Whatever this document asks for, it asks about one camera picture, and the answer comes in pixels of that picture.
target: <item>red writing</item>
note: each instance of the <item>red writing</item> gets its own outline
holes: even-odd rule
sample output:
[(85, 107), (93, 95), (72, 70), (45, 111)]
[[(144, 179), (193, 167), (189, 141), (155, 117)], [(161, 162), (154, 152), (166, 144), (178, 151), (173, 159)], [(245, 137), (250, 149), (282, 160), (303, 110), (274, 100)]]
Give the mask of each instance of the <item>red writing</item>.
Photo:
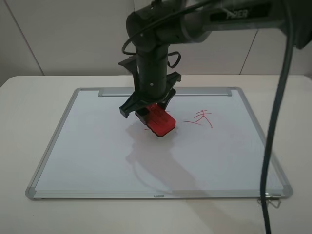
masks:
[(198, 123), (199, 121), (207, 121), (209, 124), (210, 124), (210, 126), (211, 126), (211, 128), (213, 128), (213, 125), (210, 123), (210, 121), (209, 121), (209, 119), (206, 117), (206, 115), (210, 115), (211, 113), (206, 113), (206, 111), (207, 110), (201, 110), (201, 111), (199, 111), (199, 112), (197, 112), (196, 114), (198, 114), (197, 116), (195, 116), (194, 118), (197, 118), (197, 120), (195, 121), (195, 122), (193, 122), (193, 121), (188, 121), (188, 120), (186, 120), (186, 121), (184, 121), (184, 122), (187, 122), (187, 123), (195, 123), (195, 124), (198, 124), (198, 125), (201, 125), (200, 123)]

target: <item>whiteboard frame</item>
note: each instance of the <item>whiteboard frame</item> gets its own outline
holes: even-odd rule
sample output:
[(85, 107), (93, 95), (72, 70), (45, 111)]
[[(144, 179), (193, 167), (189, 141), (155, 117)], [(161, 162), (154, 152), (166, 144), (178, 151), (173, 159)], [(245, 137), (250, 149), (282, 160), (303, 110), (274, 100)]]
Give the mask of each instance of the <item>whiteboard frame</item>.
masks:
[[(250, 104), (247, 101), (247, 98), (243, 92), (243, 90), (239, 87), (176, 87), (176, 96), (231, 96), (232, 90), (237, 90), (238, 93), (240, 94), (241, 99), (243, 100), (243, 103), (246, 107), (246, 110), (260, 136), (260, 139), (262, 141), (262, 143), (265, 145), (265, 134), (256, 118), (256, 116), (254, 115), (254, 112), (252, 111), (252, 108), (250, 106)], [(81, 91), (99, 91), (98, 96), (99, 97), (128, 97), (132, 94), (132, 92), (134, 91), (133, 88), (131, 87), (110, 87), (110, 88), (77, 88), (69, 103), (67, 104), (67, 107), (52, 135), (52, 138), (35, 170), (35, 173), (33, 175), (33, 177), (31, 178), (31, 181), (28, 185), (28, 187), (26, 188), (25, 191), (25, 195), (26, 197), (28, 197), (31, 200), (41, 200), (41, 199), (53, 199), (53, 198), (59, 198), (59, 199), (120, 199), (118, 197), (114, 197), (114, 198), (107, 198), (107, 197), (102, 197), (101, 194), (96, 194), (96, 195), (90, 195), (90, 194), (82, 194), (79, 193), (79, 195), (73, 196), (71, 198), (68, 198), (67, 196), (65, 197), (59, 197), (56, 194), (51, 194), (50, 197), (45, 197), (45, 198), (39, 198), (39, 197), (35, 197), (36, 196), (36, 185), (40, 179), (40, 176), (44, 170), (44, 167), (49, 159), (49, 156), (53, 150), (53, 147), (58, 139), (58, 136), (62, 130), (62, 127), (71, 111), (71, 108), (76, 100), (76, 97), (78, 96), (79, 92)], [(272, 152), (271, 155), (271, 164), (272, 166), (275, 168), (275, 171), (277, 173), (277, 176), (281, 182), (281, 184), (283, 185), (283, 191), (282, 193), (278, 193), (278, 194), (267, 194), (268, 197), (274, 197), (274, 198), (288, 198), (290, 196), (292, 196), (293, 194), (293, 189), (290, 186), (285, 173), (283, 172), (280, 163), (275, 155), (274, 152)], [(183, 194), (180, 194), (182, 199), (186, 199), (186, 198), (259, 198), (258, 196), (254, 196), (253, 194), (249, 194), (248, 191), (241, 191), (241, 190), (237, 190), (237, 191), (231, 191), (230, 193), (228, 193), (227, 191), (224, 191), (223, 194), (220, 194), (220, 191), (216, 191), (215, 194), (211, 194), (210, 196), (207, 197), (207, 195), (202, 195), (202, 193), (199, 193), (198, 196), (192, 196), (192, 197), (187, 197), (187, 196), (183, 196)], [(159, 199), (162, 198), (161, 196), (156, 196), (154, 199)], [(130, 196), (128, 198), (124, 198), (121, 197), (121, 199), (142, 199), (142, 198), (137, 198), (137, 197), (133, 197), (131, 198)]]

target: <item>robotic arm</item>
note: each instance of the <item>robotic arm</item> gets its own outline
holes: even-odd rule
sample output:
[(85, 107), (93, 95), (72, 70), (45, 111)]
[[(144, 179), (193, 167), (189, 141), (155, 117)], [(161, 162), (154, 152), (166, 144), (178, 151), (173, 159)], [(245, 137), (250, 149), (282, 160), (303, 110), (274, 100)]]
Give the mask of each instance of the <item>robotic arm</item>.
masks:
[[(301, 49), (312, 40), (312, 1), (286, 1), (292, 10), (295, 46)], [(126, 22), (128, 42), (135, 45), (136, 53), (124, 52), (123, 48), (125, 54), (132, 56), (119, 64), (133, 74), (135, 91), (120, 106), (120, 112), (128, 117), (135, 111), (159, 137), (175, 127), (175, 122), (165, 126), (170, 122), (165, 109), (176, 94), (173, 86), (181, 80), (177, 72), (167, 75), (167, 65), (173, 68), (180, 60), (178, 52), (168, 54), (170, 44), (202, 42), (212, 31), (221, 30), (279, 28), (287, 33), (282, 0), (211, 0), (191, 7), (186, 4), (185, 0), (155, 0), (130, 14)], [(178, 55), (173, 66), (168, 63), (170, 55)], [(165, 128), (158, 134), (149, 121), (162, 114), (166, 120), (158, 126)]]

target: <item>metal clip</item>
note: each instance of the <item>metal clip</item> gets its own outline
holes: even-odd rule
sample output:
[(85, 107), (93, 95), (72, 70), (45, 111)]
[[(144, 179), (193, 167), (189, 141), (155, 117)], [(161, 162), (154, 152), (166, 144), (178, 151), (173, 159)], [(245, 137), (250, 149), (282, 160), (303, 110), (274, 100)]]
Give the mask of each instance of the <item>metal clip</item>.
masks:
[(278, 209), (281, 205), (280, 195), (270, 195), (267, 194), (266, 196), (267, 206), (271, 204), (274, 208)]

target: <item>red ink scribble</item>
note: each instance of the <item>red ink scribble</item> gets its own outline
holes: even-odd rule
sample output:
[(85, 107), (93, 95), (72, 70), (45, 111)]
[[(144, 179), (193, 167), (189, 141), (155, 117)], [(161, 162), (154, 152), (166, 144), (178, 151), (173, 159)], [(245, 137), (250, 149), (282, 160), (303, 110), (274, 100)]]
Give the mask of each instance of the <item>red ink scribble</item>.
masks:
[(200, 123), (196, 123), (196, 122), (192, 122), (192, 121), (187, 121), (187, 120), (185, 120), (185, 121), (183, 121), (183, 122), (187, 122), (187, 123), (194, 123), (194, 124), (201, 125)]
[(201, 110), (201, 111), (197, 112), (197, 114), (199, 114), (199, 115), (195, 116), (194, 118), (200, 117), (200, 119), (196, 120), (196, 123), (199, 122), (201, 119), (205, 118), (208, 121), (208, 123), (210, 124), (211, 128), (213, 128), (209, 119), (205, 116), (205, 115), (209, 115), (211, 113), (205, 113), (205, 111), (207, 111), (207, 110)]
[(207, 111), (207, 110), (201, 110), (201, 111), (197, 112), (196, 114), (199, 114), (199, 115), (195, 116), (194, 118), (198, 118), (198, 117), (200, 117), (200, 118), (197, 119), (195, 122), (188, 121), (188, 120), (185, 120), (185, 121), (183, 121), (183, 122), (195, 123), (195, 124), (201, 125), (201, 124), (198, 123), (198, 122), (204, 118), (204, 119), (206, 119), (207, 122), (210, 124), (211, 128), (213, 128), (213, 125), (210, 123), (209, 119), (206, 117), (206, 115), (210, 115), (211, 113), (205, 113), (206, 111)]

